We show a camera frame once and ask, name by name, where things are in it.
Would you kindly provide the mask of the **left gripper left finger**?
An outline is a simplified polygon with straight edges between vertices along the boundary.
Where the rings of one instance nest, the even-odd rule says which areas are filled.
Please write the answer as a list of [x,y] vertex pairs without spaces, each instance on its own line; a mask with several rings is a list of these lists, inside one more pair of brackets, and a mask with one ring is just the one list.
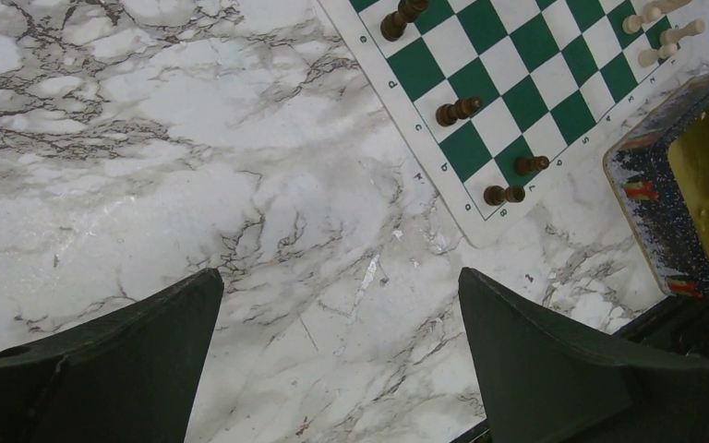
[[181,442],[224,283],[203,269],[0,352],[0,442]]

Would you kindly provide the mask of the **dark chess piece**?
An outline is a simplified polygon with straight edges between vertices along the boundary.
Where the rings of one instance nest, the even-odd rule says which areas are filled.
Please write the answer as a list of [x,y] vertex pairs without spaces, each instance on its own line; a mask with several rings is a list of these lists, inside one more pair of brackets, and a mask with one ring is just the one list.
[[514,171],[519,176],[544,171],[550,164],[550,160],[546,156],[522,156],[518,157],[514,164]]
[[507,203],[521,203],[526,193],[523,186],[489,186],[483,193],[483,199],[489,206]]
[[414,23],[429,8],[429,0],[400,0],[395,11],[385,16],[380,23],[382,37],[395,42],[403,36],[409,23]]
[[459,120],[465,120],[476,114],[483,106],[480,97],[469,97],[442,104],[435,113],[436,120],[441,126],[452,126]]

